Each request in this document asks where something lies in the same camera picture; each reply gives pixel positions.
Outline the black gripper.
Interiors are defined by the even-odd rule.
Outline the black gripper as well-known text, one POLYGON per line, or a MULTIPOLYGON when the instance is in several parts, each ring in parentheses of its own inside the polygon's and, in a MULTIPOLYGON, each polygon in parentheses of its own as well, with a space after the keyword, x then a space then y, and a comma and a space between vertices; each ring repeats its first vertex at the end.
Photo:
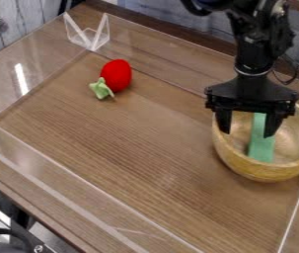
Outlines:
POLYGON ((233 79, 204 89, 205 107, 215 113, 219 130, 231 132, 232 111, 264 113, 263 137, 275 135, 284 117, 295 113, 299 94, 272 82, 267 75, 239 73, 233 79))

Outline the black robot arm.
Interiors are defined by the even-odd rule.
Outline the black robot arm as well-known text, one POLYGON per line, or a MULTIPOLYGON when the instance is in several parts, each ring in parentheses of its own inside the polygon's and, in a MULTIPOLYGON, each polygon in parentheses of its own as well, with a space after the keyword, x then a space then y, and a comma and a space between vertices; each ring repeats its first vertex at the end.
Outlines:
POLYGON ((235 111, 264 114, 263 135, 275 135, 295 114, 299 94, 268 78, 273 63, 294 44, 287 0, 180 0, 196 16, 223 11, 236 41, 236 77, 204 90, 205 107, 215 113, 219 130, 231 131, 235 111))

